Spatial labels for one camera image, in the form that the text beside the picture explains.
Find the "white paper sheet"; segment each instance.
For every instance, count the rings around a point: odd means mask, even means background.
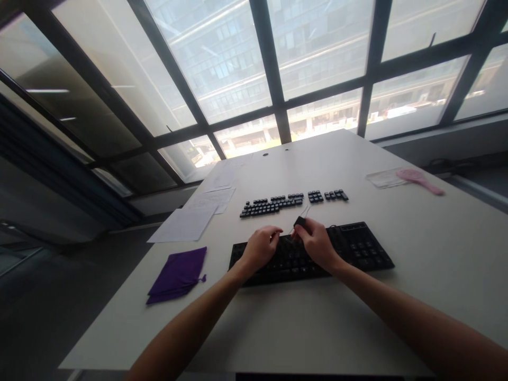
[[[203,192],[214,192],[231,188],[236,174],[234,167],[222,166]]]
[[[217,204],[192,210],[177,209],[147,242],[197,241],[216,209]]]
[[[218,205],[215,214],[222,214],[226,211],[235,189],[236,188],[229,188],[217,190],[216,192],[198,194],[185,204],[184,209],[197,209],[210,205]]]
[[[241,167],[247,164],[252,159],[253,153],[248,153],[247,155],[237,156],[235,158],[231,158],[226,160],[226,165],[229,167]]]

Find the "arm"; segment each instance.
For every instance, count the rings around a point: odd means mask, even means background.
[[[126,379],[176,379],[200,349],[238,289],[272,258],[281,232],[282,229],[276,226],[256,230],[242,258],[159,332],[134,363]]]
[[[342,260],[326,228],[306,219],[294,236],[312,259],[362,299],[439,377],[508,379],[508,351],[472,328]]]

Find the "dark floor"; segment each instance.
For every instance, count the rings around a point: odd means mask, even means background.
[[[44,251],[1,278],[0,379],[67,380],[71,372],[58,366],[150,249],[156,229],[106,235],[67,255]]]

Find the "paper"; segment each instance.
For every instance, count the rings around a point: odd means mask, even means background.
[[[219,168],[219,171],[215,174],[215,177],[212,179],[210,184],[205,187],[203,192],[206,193],[229,189],[233,185],[235,176],[236,171],[234,168],[222,166],[222,168]]]
[[[398,185],[407,184],[406,180],[397,176],[397,172],[404,168],[394,168],[382,172],[376,172],[366,176],[366,179],[373,183],[377,188],[391,188]]]
[[[201,193],[195,195],[192,200],[185,204],[184,209],[197,209],[210,205],[218,205],[215,214],[222,214],[226,211],[229,201],[233,196],[235,188],[217,190],[216,192]]]
[[[147,242],[197,241],[203,234],[217,204],[198,209],[177,209]]]
[[[252,159],[253,153],[248,153],[247,155],[237,156],[235,158],[231,158],[226,160],[226,165],[229,167],[241,167],[247,164]]]

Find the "white table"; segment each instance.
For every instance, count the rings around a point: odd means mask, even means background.
[[[150,340],[227,271],[231,247],[263,225],[288,232],[307,192],[343,188],[350,201],[314,205],[326,226],[365,221],[395,269],[371,273],[508,347],[508,216],[431,175],[437,197],[414,184],[376,189],[366,174],[406,161],[346,131],[254,154],[226,212],[199,242],[155,244],[61,364],[131,367]],[[201,192],[210,176],[196,191]],[[245,201],[303,192],[302,207],[239,218]],[[208,246],[203,274],[186,297],[145,306],[168,254]],[[333,278],[242,289],[189,371],[424,376],[431,372],[350,290]]]

